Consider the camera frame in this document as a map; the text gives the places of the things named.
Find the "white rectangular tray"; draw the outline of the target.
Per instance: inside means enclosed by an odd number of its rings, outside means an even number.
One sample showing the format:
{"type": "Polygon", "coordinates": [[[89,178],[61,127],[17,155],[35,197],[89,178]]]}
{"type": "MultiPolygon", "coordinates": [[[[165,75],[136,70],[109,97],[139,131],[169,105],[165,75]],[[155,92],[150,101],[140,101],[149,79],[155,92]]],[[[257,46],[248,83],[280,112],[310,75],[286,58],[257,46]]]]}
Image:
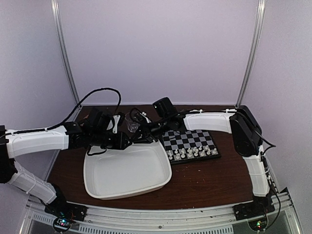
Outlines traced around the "white rectangular tray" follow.
{"type": "Polygon", "coordinates": [[[172,168],[162,144],[133,144],[125,150],[91,147],[83,165],[89,196],[112,200],[141,195],[165,186],[172,168]]]}

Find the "white chess queen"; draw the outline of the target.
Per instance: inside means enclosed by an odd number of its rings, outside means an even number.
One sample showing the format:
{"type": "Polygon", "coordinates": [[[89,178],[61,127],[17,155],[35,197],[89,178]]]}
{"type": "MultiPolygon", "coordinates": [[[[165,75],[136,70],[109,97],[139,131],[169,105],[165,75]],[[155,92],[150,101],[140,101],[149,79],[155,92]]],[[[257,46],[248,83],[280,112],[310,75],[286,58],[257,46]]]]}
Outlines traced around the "white chess queen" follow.
{"type": "Polygon", "coordinates": [[[188,152],[187,156],[188,156],[188,158],[192,158],[193,157],[193,152],[192,151],[188,152]]]}

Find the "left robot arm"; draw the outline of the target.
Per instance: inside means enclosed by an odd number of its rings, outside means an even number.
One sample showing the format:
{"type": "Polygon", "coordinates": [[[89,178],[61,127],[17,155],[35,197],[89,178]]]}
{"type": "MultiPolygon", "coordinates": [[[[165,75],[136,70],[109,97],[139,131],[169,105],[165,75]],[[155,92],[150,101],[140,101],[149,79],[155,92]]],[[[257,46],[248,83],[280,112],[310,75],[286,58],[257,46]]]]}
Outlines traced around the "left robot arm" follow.
{"type": "Polygon", "coordinates": [[[64,122],[56,127],[33,130],[6,130],[0,127],[0,181],[9,183],[28,194],[50,204],[59,216],[70,212],[70,205],[62,191],[21,167],[15,158],[50,150],[72,150],[93,146],[102,150],[124,150],[131,145],[130,138],[118,127],[123,123],[124,113],[104,113],[92,109],[88,117],[79,122],[64,122]]]}

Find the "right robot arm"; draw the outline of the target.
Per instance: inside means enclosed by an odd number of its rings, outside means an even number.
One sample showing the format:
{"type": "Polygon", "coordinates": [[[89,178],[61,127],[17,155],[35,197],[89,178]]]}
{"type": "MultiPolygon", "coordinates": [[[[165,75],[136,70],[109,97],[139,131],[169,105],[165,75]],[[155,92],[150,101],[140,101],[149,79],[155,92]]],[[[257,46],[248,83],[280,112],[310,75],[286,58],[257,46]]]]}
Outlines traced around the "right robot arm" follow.
{"type": "Polygon", "coordinates": [[[250,211],[262,214],[269,206],[270,175],[265,159],[266,140],[262,130],[247,106],[222,111],[187,110],[178,111],[168,97],[153,103],[160,120],[151,121],[146,114],[134,108],[130,119],[140,127],[132,137],[135,143],[150,143],[159,140],[163,133],[172,131],[208,130],[225,132],[232,135],[235,151],[243,157],[253,187],[253,202],[250,211]]]}

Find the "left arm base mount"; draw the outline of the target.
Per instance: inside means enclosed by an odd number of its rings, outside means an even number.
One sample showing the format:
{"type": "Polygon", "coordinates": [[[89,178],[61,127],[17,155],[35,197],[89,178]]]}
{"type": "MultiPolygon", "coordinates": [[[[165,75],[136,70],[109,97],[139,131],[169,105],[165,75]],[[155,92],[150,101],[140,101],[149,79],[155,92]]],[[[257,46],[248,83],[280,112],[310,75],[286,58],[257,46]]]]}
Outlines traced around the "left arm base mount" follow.
{"type": "Polygon", "coordinates": [[[65,207],[52,207],[50,204],[44,205],[44,211],[58,218],[65,218],[70,221],[84,221],[87,207],[73,203],[66,203],[65,207]]]}

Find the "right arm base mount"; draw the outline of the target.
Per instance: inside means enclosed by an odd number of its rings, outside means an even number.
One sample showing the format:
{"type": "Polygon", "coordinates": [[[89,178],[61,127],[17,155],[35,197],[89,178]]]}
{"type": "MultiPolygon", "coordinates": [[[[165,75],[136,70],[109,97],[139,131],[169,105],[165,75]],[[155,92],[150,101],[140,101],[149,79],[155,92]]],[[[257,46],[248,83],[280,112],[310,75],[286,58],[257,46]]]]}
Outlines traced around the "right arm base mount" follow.
{"type": "Polygon", "coordinates": [[[275,207],[270,203],[268,205],[264,205],[263,203],[252,201],[234,205],[233,210],[236,220],[239,221],[258,216],[265,216],[268,213],[274,212],[275,207]]]}

